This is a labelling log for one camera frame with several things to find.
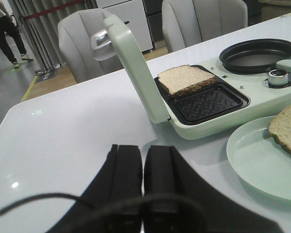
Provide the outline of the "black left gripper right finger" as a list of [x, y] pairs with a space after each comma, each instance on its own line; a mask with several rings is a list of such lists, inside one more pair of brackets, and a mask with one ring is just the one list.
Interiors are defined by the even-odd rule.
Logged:
[[280, 233], [281, 228], [232, 201], [199, 176], [173, 146], [151, 146], [144, 169], [145, 194], [178, 194], [195, 201], [203, 216], [189, 206], [158, 201], [145, 209], [147, 233]]

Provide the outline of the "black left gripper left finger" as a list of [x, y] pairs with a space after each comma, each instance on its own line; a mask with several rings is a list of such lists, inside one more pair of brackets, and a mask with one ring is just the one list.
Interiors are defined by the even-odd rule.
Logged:
[[[137, 146], [112, 145], [102, 168], [83, 192], [95, 207], [142, 196], [142, 158]], [[138, 233], [139, 207], [117, 211], [103, 222], [87, 223], [81, 233]]]

